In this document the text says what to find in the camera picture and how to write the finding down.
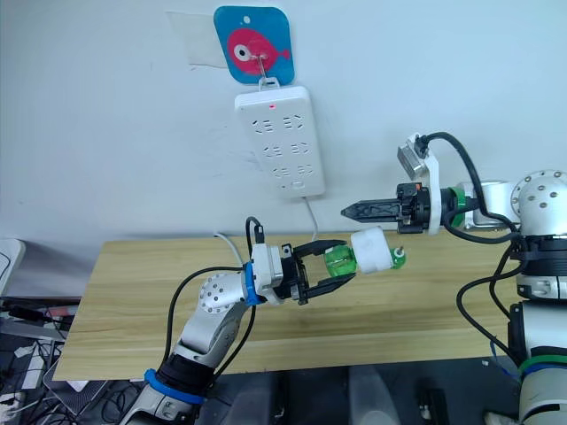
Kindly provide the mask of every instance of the blue ring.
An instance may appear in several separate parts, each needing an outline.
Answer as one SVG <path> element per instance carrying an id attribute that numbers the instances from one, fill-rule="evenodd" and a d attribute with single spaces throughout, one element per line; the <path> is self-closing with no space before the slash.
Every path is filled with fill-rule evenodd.
<path id="1" fill-rule="evenodd" d="M 201 396 L 196 396 L 195 394 L 190 394 L 189 392 L 182 392 L 168 387 L 163 382 L 158 381 L 156 377 L 156 371 L 154 369 L 148 369 L 145 371 L 144 379 L 150 386 L 157 392 L 160 392 L 164 396 L 175 398 L 176 400 L 184 401 L 185 403 L 190 403 L 192 405 L 202 405 L 205 403 L 205 398 Z"/>
<path id="2" fill-rule="evenodd" d="M 549 363 L 536 363 L 535 365 L 531 365 L 525 369 L 523 377 L 525 378 L 527 375 L 543 369 L 567 369 L 567 366 L 553 365 Z"/>
<path id="3" fill-rule="evenodd" d="M 254 279 L 252 272 L 252 263 L 245 265 L 245 285 L 246 285 L 246 305 L 262 304 L 254 288 Z"/>

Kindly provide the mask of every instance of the pink fish logo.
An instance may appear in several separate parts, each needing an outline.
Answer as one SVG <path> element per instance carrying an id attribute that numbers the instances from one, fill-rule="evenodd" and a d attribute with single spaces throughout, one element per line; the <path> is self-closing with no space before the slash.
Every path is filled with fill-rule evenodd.
<path id="1" fill-rule="evenodd" d="M 262 59 L 265 71 L 270 69 L 280 56 L 290 58 L 288 50 L 277 51 L 264 35 L 249 28 L 233 31 L 227 41 L 227 49 L 237 68 L 251 75 L 261 75 L 258 58 Z"/>

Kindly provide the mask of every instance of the power socket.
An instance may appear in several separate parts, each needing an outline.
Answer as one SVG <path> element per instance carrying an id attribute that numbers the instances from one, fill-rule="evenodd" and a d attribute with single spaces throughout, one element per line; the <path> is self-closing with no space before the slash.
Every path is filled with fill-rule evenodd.
<path id="1" fill-rule="evenodd" d="M 280 197 L 325 191 L 319 143 L 307 89 L 291 86 L 238 95 L 235 110 Z"/>

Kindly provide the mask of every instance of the desk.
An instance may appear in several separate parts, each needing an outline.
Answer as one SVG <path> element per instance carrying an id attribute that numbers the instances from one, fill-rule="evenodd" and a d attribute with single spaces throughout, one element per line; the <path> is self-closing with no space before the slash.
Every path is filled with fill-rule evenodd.
<path id="1" fill-rule="evenodd" d="M 491 274 L 503 245 L 478 245 L 447 232 L 437 236 L 386 232 L 403 244 L 401 270 L 358 275 L 343 288 L 297 305 L 260 305 L 251 336 L 227 373 L 258 372 L 410 360 L 489 356 L 488 341 L 457 312 L 454 298 L 466 282 Z M 349 240 L 349 235 L 321 239 Z M 245 239 L 233 238 L 243 257 Z M 298 245 L 308 236 L 268 236 Z M 127 379 L 158 367 L 167 308 L 179 281 L 209 266 L 234 266 L 218 238 L 106 243 L 74 319 L 56 379 Z M 310 282 L 327 277 L 322 258 L 306 261 Z M 202 279 L 188 285 L 175 309 L 174 339 L 197 303 Z M 517 300 L 513 280 L 499 283 L 502 301 Z M 466 306 L 506 340 L 506 321 L 486 285 L 470 291 Z M 241 335 L 246 327 L 245 315 Z"/>

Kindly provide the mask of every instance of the white wall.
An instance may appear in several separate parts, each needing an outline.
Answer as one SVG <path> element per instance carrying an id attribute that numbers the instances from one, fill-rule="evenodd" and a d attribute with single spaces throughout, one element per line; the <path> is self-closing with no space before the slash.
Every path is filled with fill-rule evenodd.
<path id="1" fill-rule="evenodd" d="M 396 146 L 453 132 L 482 178 L 562 168 L 567 153 L 567 3 L 250 1 L 291 22 L 296 82 L 308 87 L 327 174 L 321 230 L 391 197 Z M 2 0 L 0 236 L 27 242 L 11 294 L 81 294 L 103 241 L 308 232 L 237 132 L 226 69 L 186 65 L 165 12 L 218 2 Z M 435 144 L 442 183 L 466 178 Z"/>

